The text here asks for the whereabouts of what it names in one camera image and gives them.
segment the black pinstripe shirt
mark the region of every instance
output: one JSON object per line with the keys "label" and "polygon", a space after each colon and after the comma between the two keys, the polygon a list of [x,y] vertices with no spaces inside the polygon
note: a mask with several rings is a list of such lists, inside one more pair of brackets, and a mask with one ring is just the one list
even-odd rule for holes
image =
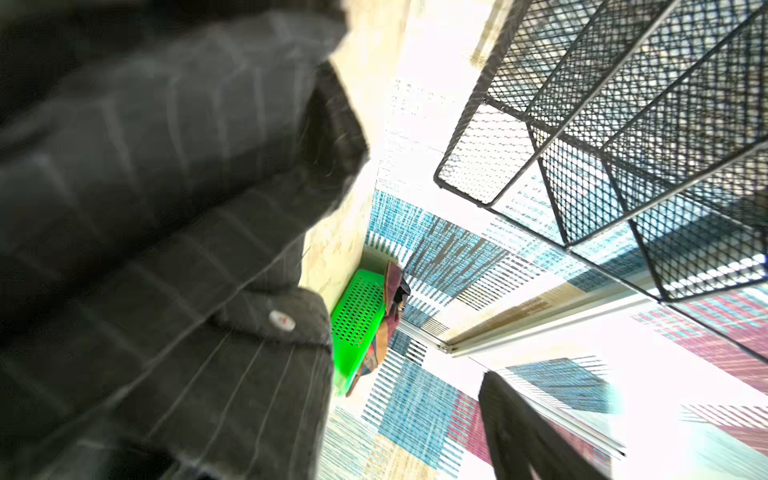
{"label": "black pinstripe shirt", "polygon": [[312,478],[303,235],[366,155],[338,11],[79,15],[0,38],[0,475]]}

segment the wooden surface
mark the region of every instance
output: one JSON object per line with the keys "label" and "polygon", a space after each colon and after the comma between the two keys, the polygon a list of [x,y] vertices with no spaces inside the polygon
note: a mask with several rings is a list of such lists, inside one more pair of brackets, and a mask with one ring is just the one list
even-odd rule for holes
{"label": "wooden surface", "polygon": [[411,2],[347,0],[345,6],[349,33],[332,62],[366,134],[372,160],[339,209],[306,235],[300,285],[319,293],[329,310],[357,269],[366,240],[378,170],[376,149]]}

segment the black wire mesh basket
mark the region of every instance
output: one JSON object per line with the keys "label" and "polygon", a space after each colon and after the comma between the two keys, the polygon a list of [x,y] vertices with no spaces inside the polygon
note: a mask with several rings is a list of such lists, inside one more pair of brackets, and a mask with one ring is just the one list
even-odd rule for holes
{"label": "black wire mesh basket", "polygon": [[[766,43],[766,2],[516,2],[435,182],[662,303],[763,282]],[[655,289],[580,254],[619,228]]]}

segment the shirt button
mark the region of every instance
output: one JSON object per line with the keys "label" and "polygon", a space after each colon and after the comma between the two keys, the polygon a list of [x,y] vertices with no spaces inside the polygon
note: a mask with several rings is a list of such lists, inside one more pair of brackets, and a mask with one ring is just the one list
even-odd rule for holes
{"label": "shirt button", "polygon": [[270,312],[270,322],[284,332],[292,332],[296,328],[296,321],[279,310]]}

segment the green plastic basket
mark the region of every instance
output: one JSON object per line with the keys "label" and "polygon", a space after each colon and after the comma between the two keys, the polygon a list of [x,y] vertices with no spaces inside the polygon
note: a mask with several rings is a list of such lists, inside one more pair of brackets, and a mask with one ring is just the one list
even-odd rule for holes
{"label": "green plastic basket", "polygon": [[331,315],[333,385],[346,395],[384,318],[384,276],[357,270]]}

